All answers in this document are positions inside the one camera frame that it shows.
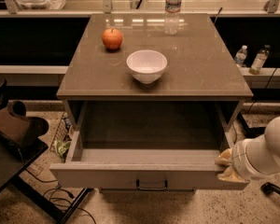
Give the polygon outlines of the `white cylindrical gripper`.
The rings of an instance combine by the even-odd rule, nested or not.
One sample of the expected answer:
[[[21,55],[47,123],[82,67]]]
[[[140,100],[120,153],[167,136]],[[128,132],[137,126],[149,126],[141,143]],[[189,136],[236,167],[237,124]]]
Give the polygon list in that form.
[[[260,180],[265,177],[258,171],[252,162],[248,159],[247,148],[254,144],[260,145],[264,143],[264,137],[246,138],[237,142],[234,147],[227,148],[221,152],[216,158],[218,165],[230,165],[222,174],[218,174],[217,178],[222,181],[245,183],[250,180]]]

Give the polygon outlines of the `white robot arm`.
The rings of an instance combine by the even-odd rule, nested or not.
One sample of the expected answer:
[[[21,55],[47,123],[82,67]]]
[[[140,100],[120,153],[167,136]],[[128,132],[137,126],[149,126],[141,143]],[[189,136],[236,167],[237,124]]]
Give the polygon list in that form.
[[[269,122],[264,134],[225,149],[216,164],[226,166],[217,178],[228,182],[248,183],[280,173],[280,117]]]

